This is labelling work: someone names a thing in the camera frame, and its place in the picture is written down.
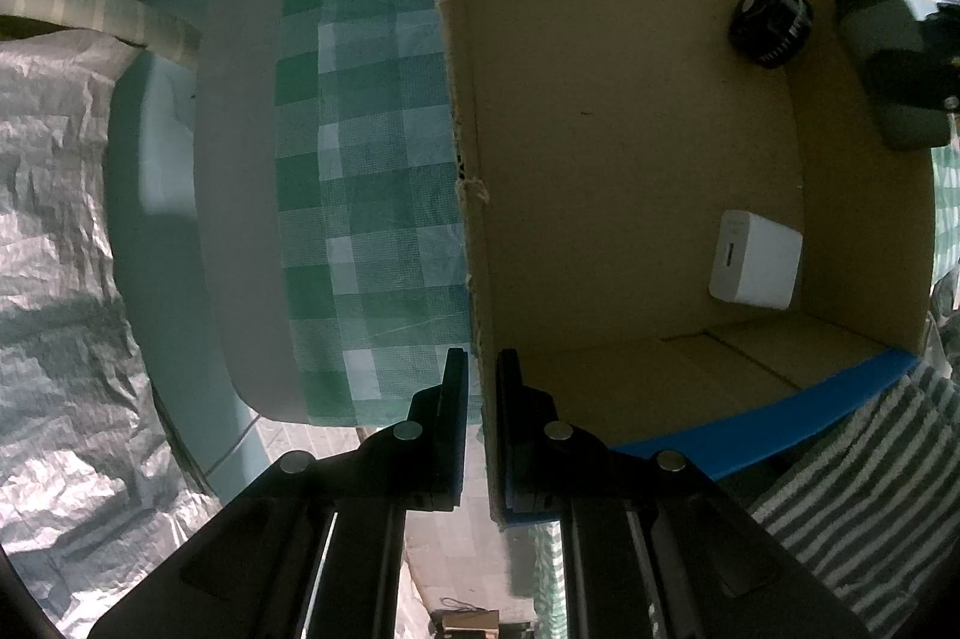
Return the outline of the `white oval power adapter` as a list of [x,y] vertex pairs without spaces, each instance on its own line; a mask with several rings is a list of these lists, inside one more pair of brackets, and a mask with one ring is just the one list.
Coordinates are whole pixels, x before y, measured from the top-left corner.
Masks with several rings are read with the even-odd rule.
[[905,0],[835,0],[835,26],[875,127],[893,151],[949,145],[952,121],[935,90],[919,22]]

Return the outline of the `green checkered tablecloth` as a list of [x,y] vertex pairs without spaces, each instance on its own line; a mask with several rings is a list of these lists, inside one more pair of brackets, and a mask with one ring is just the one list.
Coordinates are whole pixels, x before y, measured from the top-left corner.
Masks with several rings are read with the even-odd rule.
[[283,0],[275,190],[306,415],[379,428],[470,338],[434,0]]

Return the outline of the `black round puck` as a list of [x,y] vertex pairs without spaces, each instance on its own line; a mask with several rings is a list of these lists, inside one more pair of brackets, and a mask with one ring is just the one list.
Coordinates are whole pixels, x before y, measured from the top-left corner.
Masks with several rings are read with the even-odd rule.
[[773,70],[795,61],[814,31],[814,7],[806,0],[740,0],[727,41],[737,56]]

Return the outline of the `silver crinkled foil sheet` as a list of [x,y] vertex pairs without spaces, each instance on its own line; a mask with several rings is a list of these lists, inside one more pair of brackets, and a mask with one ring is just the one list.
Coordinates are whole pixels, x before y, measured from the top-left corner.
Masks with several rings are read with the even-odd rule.
[[174,454],[114,278],[103,163],[135,56],[84,29],[2,47],[2,548],[67,637],[220,507]]

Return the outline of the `striped green white cloth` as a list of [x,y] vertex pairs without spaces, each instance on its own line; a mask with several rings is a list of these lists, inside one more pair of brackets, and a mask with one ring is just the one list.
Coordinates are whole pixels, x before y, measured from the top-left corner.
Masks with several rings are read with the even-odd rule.
[[825,436],[750,508],[890,637],[958,543],[958,382],[921,363]]

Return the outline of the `white square flat charger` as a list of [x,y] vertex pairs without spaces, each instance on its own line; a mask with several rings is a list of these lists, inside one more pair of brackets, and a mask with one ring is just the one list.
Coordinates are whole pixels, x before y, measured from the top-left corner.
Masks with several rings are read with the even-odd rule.
[[719,301],[786,311],[799,274],[802,235],[745,210],[722,213],[709,294]]

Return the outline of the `blue cardboard box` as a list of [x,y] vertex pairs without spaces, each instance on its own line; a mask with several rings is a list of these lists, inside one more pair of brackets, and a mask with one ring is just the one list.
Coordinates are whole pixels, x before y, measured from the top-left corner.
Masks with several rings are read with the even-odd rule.
[[[727,41],[740,0],[439,0],[478,361],[607,446],[726,475],[913,366],[932,164],[882,142],[833,25],[784,67]],[[708,291],[722,213],[802,235],[786,311]]]

